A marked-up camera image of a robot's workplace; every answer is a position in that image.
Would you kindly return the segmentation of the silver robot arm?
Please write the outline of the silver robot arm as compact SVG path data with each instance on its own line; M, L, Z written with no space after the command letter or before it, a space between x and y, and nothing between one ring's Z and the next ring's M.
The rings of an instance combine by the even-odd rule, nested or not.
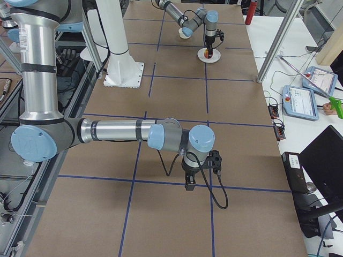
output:
M11 8L11 17L19 28L21 74L25 94L25 111L19 117L20 125L11 135L15 152L23 159L42 162L80 143L91 141L130 142L146 141L157 151L176 152L169 172L178 156L183 156L185 188L193 190L195 174L212 169L220 176L221 159L212 150L215 135L205 125L191 130L182 129L173 118L164 120L89 120L64 118L58 110L55 31L66 31L69 26L80 26L82 31L82 1L5 1ZM199 8L192 19L186 18L171 1L155 1L190 37L204 25L206 50L212 57L216 37L218 13ZM144 63L130 56L119 1L96 1L96 10L108 46L109 63L106 86L137 88L140 86Z
M198 8L197 11L186 10L181 12L171 1L155 1L156 8L165 11L180 26L185 37L191 37L193 33L201 26L204 26L204 57L208 60L214 57L216 38L224 40L224 33L217 29L219 14L214 10Z

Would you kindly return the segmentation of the person's hand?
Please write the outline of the person's hand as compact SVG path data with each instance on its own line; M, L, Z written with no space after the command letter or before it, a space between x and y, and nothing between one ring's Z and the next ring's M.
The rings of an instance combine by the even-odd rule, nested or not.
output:
M323 104L323 110L326 115L337 115L336 109L332 109L330 102Z

